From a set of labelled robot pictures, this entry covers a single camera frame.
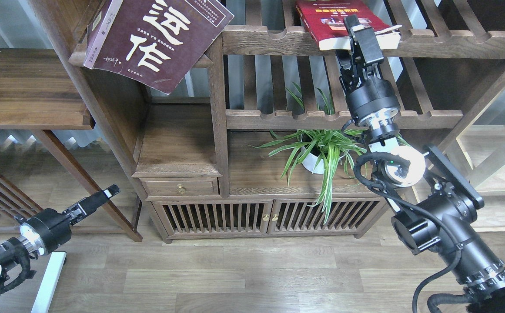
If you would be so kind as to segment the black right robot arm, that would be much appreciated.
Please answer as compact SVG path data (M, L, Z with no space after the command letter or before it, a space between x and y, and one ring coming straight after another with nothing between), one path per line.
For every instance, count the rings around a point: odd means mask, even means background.
M444 303L465 303L469 313L505 313L505 262L471 227L483 198L435 145L419 152L398 143L394 117L400 105L391 83L378 77L384 56L376 34L356 15L345 17L344 25L350 39L345 50L336 51L340 81L349 123L364 128L355 141L366 148L356 159L355 177L386 199L395 212L394 230L412 254L429 250L447 265L417 286L412 311L418 310L423 287L452 272L464 292L430 296L432 313Z

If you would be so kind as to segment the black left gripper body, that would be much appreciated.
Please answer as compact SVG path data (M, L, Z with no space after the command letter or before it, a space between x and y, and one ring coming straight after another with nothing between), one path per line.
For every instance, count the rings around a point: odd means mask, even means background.
M93 214L97 208L107 202L107 194L95 193L71 205L59 213L47 208L31 218L21 221L20 236L29 253L37 252L46 256L57 250L71 238L70 226L77 224Z

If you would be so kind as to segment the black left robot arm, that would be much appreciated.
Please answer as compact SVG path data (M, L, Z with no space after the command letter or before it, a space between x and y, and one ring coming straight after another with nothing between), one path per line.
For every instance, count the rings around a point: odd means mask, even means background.
M31 260L47 256L68 242L72 236L70 226L93 214L119 192L119 186L113 184L81 199L61 213L46 208L27 219L16 216L20 235L0 244L0 295L32 279L36 271L31 269Z

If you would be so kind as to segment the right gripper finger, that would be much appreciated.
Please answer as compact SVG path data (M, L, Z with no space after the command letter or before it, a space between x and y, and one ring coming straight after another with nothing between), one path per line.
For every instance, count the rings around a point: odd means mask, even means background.
M348 33L354 33L358 30L361 30L361 23L358 20L358 16L356 16L356 14L346 16L344 18L344 25L346 26Z

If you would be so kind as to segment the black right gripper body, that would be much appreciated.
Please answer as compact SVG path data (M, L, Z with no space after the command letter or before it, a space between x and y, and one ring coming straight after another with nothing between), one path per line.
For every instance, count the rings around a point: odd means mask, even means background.
M393 123L399 101L388 80L381 77L384 61L376 34L371 27L348 26L351 50L336 51L340 82L352 121L358 127L383 127Z

